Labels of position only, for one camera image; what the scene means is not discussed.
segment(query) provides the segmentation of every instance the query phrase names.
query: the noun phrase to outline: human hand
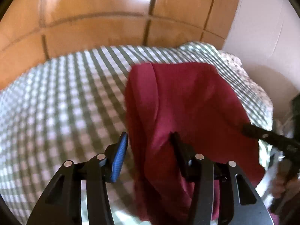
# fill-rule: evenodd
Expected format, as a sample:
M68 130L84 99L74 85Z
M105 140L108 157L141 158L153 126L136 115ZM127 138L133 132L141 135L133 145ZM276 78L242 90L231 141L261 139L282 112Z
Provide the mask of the human hand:
M285 177L280 174L277 174L275 179L272 180L270 192L274 198L280 198L281 195L288 190L288 200L290 200L300 192L300 180L297 177L290 180L286 185L284 185L284 183Z

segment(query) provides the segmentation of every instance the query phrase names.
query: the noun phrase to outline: silver screw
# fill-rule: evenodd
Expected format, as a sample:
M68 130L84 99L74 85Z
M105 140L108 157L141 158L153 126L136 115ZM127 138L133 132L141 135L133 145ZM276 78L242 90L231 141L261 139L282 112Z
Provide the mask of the silver screw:
M66 161L65 163L64 163L64 166L65 167L69 167L69 166L71 166L72 165L72 162L71 161Z
M202 154L196 154L196 159L198 160L203 160L204 159L204 156Z
M229 161L228 164L231 167L236 167L236 162L235 161Z
M104 160L106 158L106 155L105 154L99 154L98 156L97 156L97 159L98 160Z

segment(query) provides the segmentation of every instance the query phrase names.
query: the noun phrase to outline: metal pin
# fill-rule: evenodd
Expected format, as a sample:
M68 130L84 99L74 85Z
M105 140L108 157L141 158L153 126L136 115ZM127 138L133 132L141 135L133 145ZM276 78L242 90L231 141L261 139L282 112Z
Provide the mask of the metal pin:
M236 167L236 162L235 161L229 161L228 164L231 167Z
M202 154L196 154L196 159L198 160L203 160L204 159L204 156Z
M69 166L71 166L72 165L72 162L71 161L66 161L65 163L64 163L64 166L65 167L69 167Z
M106 158L106 155L105 154L99 154L98 156L97 156L97 159L98 160L104 160Z

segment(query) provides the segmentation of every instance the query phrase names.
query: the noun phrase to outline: red cloth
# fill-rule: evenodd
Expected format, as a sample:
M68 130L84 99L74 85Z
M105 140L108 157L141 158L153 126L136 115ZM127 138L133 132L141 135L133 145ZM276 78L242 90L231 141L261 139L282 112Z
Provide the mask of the red cloth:
M240 133L249 119L214 66L204 63L132 67L125 90L127 128L136 167L141 220L185 224L194 185L179 172L169 133L212 161L234 160L256 186L264 175L257 140ZM214 203L218 216L218 198Z

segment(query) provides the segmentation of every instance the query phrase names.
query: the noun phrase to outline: striped fabric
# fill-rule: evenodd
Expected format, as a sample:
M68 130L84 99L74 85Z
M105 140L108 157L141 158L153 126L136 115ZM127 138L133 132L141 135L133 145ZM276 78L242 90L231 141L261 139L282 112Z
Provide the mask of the striped fabric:
M0 193L22 224L62 163L88 161L126 130L127 75L131 65L143 62L214 65L251 122L272 128L272 112L208 44L187 43L177 49L100 47L51 59L20 76L0 95ZM269 149L260 143L263 166ZM141 223L133 215L133 167L129 149L120 179L107 184L115 224ZM82 220L87 224L85 189L83 182Z

